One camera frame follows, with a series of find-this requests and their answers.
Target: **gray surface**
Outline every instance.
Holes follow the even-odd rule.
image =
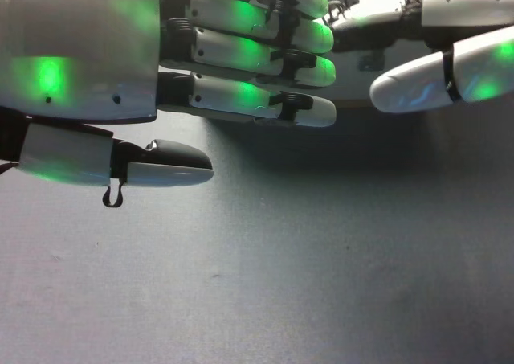
[[[0,179],[0,362],[514,362],[512,102],[329,131],[163,115],[198,187]]]

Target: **white robotic hand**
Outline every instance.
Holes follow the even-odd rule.
[[[281,92],[335,80],[327,0],[0,0],[0,174],[107,186],[209,180],[209,158],[146,149],[86,124],[153,121],[157,110],[325,127],[334,105]]]
[[[324,20],[335,34],[334,51],[371,50],[381,57],[398,39],[408,39],[434,52],[373,82],[371,100],[384,112],[514,91],[514,0],[335,0]]]

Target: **black strap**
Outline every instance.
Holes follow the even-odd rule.
[[[104,194],[104,198],[102,199],[105,207],[108,207],[109,209],[118,209],[123,205],[123,193],[121,192],[121,189],[125,183],[127,183],[126,179],[120,180],[120,185],[118,186],[118,198],[114,203],[111,203],[111,187],[109,186],[107,188],[107,191]]]
[[[463,99],[462,95],[457,88],[457,83],[455,82],[455,74],[453,70],[454,66],[454,49],[453,47],[443,53],[443,70],[444,70],[444,84],[447,88],[448,96],[451,101],[454,103],[461,101]]]
[[[15,167],[18,167],[18,163],[4,163],[3,165],[0,165],[0,175],[4,174],[6,171],[9,171],[10,169],[13,169]]]

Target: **gray table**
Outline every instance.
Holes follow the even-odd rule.
[[[172,190],[0,179],[0,362],[510,364],[512,99],[331,130],[178,114],[115,128],[204,149]]]

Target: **robotic hand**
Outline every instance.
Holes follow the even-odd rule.
[[[196,149],[142,149],[87,125],[153,121],[158,109],[331,125],[331,102],[280,91],[335,80],[318,56],[333,45],[327,12],[327,0],[0,0],[0,174],[117,178],[120,190],[209,180]],[[104,204],[119,207],[110,190]]]
[[[514,0],[334,0],[334,51],[381,52],[399,39],[434,53],[379,76],[373,104],[416,112],[514,91]]]

